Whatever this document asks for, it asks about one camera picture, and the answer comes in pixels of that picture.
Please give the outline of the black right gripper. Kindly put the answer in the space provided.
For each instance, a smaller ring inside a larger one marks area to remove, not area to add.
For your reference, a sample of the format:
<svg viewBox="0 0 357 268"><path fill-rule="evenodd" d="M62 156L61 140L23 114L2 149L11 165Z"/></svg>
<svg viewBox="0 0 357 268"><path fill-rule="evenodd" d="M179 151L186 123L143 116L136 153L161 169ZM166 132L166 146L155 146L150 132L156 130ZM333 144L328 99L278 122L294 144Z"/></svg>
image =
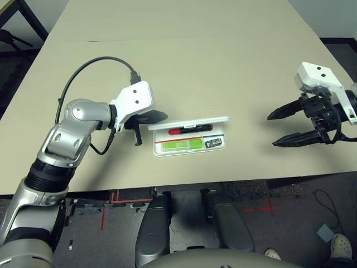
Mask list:
<svg viewBox="0 0 357 268"><path fill-rule="evenodd" d="M316 143L334 144L341 136L341 118L330 98L302 94L300 100L285 104L267 117L267 120L284 119L303 110L314 126L313 131L293 133L273 142L277 147L302 147Z"/></svg>

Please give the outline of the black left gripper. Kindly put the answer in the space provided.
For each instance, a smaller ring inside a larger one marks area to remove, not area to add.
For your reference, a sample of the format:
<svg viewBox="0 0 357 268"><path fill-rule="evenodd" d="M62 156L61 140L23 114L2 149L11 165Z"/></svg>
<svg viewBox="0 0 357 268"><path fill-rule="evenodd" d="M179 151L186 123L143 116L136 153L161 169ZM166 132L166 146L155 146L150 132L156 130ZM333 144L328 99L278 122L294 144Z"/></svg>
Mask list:
<svg viewBox="0 0 357 268"><path fill-rule="evenodd" d="M145 125L146 123L159 123L166 119L168 119L168 115L166 113L153 109L143 114L131 116L124 124L124 128L126 130L134 130L135 146L140 146L142 144L142 138L139 125Z"/></svg>

